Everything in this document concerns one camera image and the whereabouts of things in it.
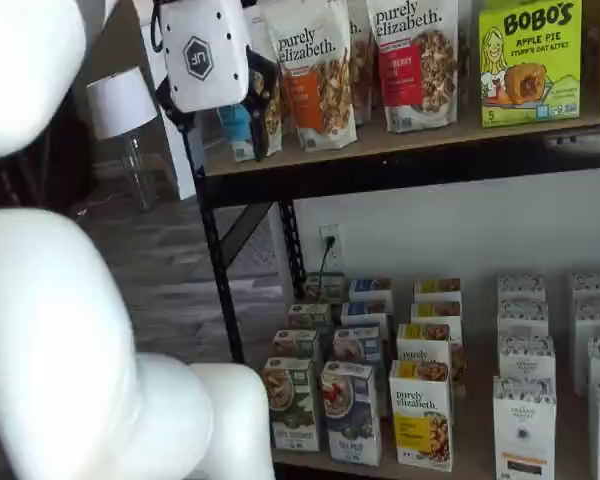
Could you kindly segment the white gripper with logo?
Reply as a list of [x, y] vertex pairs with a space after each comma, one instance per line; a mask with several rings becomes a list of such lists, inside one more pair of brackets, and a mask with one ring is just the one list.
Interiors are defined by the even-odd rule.
[[157, 101], [179, 131], [195, 127], [197, 111], [241, 102], [247, 113], [246, 158], [281, 150], [277, 65], [249, 45], [242, 4], [235, 0], [166, 1], [159, 6], [169, 85]]

